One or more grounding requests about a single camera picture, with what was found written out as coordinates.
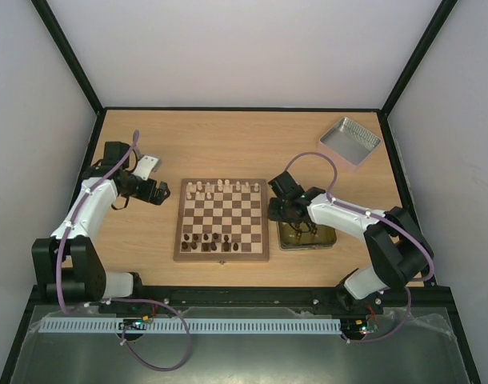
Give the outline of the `gold tin box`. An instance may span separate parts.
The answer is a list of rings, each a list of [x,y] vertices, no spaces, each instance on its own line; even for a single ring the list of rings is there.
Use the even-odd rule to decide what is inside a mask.
[[[328,226],[305,222],[299,224],[279,222],[277,229],[281,250],[327,249],[337,241],[335,229]]]

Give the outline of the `wooden chess board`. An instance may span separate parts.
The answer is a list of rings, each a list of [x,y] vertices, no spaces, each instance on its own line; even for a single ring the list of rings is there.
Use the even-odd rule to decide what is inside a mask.
[[[267,262],[270,259],[269,224],[267,218],[267,183],[260,178],[224,178],[230,180],[231,193],[218,192],[216,178],[184,178],[182,180],[176,235],[174,240],[174,256],[176,262]],[[203,184],[203,197],[195,199],[196,183]],[[242,191],[236,192],[235,185],[239,181]],[[187,183],[192,182],[195,192],[191,200],[186,198]],[[206,199],[206,184],[212,185],[212,199]],[[250,184],[250,192],[244,193],[245,183]],[[254,184],[259,183],[260,193],[254,192]],[[202,252],[202,237],[220,234],[217,251],[211,249]],[[198,248],[181,250],[184,234],[199,236]],[[230,250],[222,250],[223,237],[230,238]],[[233,244],[239,243],[239,251],[233,251]]]

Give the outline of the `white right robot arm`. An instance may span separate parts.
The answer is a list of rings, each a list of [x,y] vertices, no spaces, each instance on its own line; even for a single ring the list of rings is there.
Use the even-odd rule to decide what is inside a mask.
[[[328,190],[304,190],[288,171],[268,184],[274,193],[269,220],[285,223],[296,232],[328,226],[365,243],[370,264],[352,271],[335,287],[342,311],[352,314],[374,293],[400,290],[434,276],[434,253],[403,208],[373,210],[336,198]]]

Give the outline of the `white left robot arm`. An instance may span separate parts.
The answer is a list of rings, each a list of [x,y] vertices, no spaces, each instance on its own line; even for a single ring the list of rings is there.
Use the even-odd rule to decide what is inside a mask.
[[[72,314],[84,304],[133,294],[137,274],[105,270],[94,243],[118,198],[156,206],[168,199],[168,185],[151,177],[159,163],[158,157],[141,154],[135,142],[106,142],[102,158],[82,173],[79,194],[66,218],[31,247],[42,299],[57,300],[64,314]]]

